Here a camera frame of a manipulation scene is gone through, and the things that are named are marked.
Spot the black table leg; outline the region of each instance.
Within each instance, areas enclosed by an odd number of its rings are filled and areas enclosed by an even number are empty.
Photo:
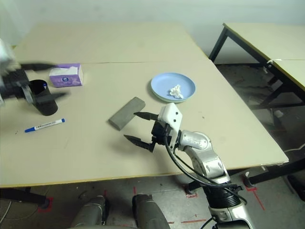
[[[1,188],[0,198],[38,204],[40,208],[47,208],[49,205],[49,200],[46,198],[46,196],[15,188]]]
[[[226,32],[227,32],[227,29],[224,28],[223,31],[221,32],[221,34],[220,34],[220,36],[219,36],[219,38],[218,38],[216,44],[215,44],[215,46],[214,46],[214,48],[213,48],[213,50],[212,50],[210,56],[209,56],[209,59],[210,59],[212,62],[215,61],[215,59],[216,59],[216,57],[217,57],[219,51],[221,50],[221,48],[222,48],[222,46],[223,46],[225,40],[226,40],[227,37],[228,37],[228,36],[226,35]]]
[[[216,45],[214,46],[209,58],[211,61],[215,61],[219,51],[221,50],[224,42],[226,41],[226,38],[231,38],[236,44],[238,44],[240,47],[242,47],[247,53],[249,53],[251,56],[253,56],[262,66],[265,66],[266,63],[269,61],[269,59],[266,59],[265,56],[261,55],[257,50],[255,50],[250,44],[242,40],[238,35],[231,32],[229,29],[225,28],[223,29],[222,33],[220,34]],[[276,80],[280,80],[285,85],[285,90],[289,88],[290,92],[293,92],[295,95],[297,95],[303,103],[294,103],[294,104],[270,104],[267,103],[268,101],[274,100],[280,93],[287,92],[284,91],[282,87],[279,90],[276,90],[273,92],[265,101],[263,104],[259,105],[253,105],[250,106],[251,109],[266,109],[266,108],[281,108],[281,107],[292,107],[292,106],[303,106],[305,105],[305,91],[300,88],[299,85],[297,85],[292,79],[287,77],[287,75],[283,72],[281,72],[279,69],[277,69],[273,64],[268,65],[268,70],[274,75],[274,78],[271,79],[269,83],[275,83]]]
[[[301,184],[300,181],[298,181],[294,176],[289,175],[287,176],[287,179],[292,186],[292,188],[296,191],[298,196],[302,201],[305,201],[305,185]]]
[[[185,192],[190,195],[194,194],[194,190],[198,189],[199,187],[201,187],[201,185],[197,181],[192,181],[185,187]]]
[[[236,173],[240,173],[242,171],[245,171],[247,168],[240,168],[240,169],[231,169],[231,170],[227,170],[229,176],[233,176]]]
[[[298,172],[300,170],[305,169],[305,158],[289,163],[287,165],[282,166],[271,166],[268,167],[268,172],[259,174],[254,177],[245,177],[244,184],[247,187],[251,187],[257,183],[261,183],[267,180],[275,179],[281,176],[289,175],[291,173]]]

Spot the robot leg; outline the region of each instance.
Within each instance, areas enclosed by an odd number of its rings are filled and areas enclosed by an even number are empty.
[[[73,220],[71,227],[104,225],[109,214],[109,202],[103,196],[92,198]]]
[[[164,214],[151,195],[138,194],[134,196],[132,210],[140,229],[170,229]]]

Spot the white wall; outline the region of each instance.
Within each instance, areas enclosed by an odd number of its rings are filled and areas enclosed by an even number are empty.
[[[2,1],[15,2],[15,10],[20,12],[20,36],[44,21],[179,21],[206,54],[211,52],[223,22],[305,23],[305,0]],[[232,41],[227,41],[218,61],[253,59]]]
[[[29,31],[18,7],[12,0],[0,0],[0,38],[16,45]]]

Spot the black cup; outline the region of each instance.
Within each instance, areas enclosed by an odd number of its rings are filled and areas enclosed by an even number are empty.
[[[44,80],[32,80],[30,81],[29,87],[35,97],[51,94],[48,88],[48,84]],[[37,110],[39,110],[42,115],[45,116],[52,115],[58,110],[58,106],[55,100],[43,103],[34,103],[33,105],[37,108]]]

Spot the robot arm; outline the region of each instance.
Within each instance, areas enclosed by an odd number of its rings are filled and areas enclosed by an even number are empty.
[[[216,221],[214,229],[254,229],[245,203],[237,194],[241,187],[230,182],[227,170],[220,157],[214,152],[207,135],[179,130],[182,114],[174,103],[163,107],[159,115],[146,112],[137,112],[135,115],[147,120],[155,120],[152,128],[152,143],[142,142],[134,136],[125,135],[125,137],[133,144],[151,152],[156,143],[165,145],[169,156],[179,169],[203,187],[209,202],[210,213]],[[177,148],[186,152],[191,158],[193,168],[175,154]],[[197,177],[188,173],[176,158],[191,169]]]
[[[21,69],[9,70],[9,65],[15,57],[12,49],[0,39],[0,106],[4,100],[12,97],[24,98],[30,104],[44,103],[55,100],[66,93],[56,93],[45,96],[36,96],[29,87],[26,70],[42,71],[55,67],[47,63],[21,64]]]

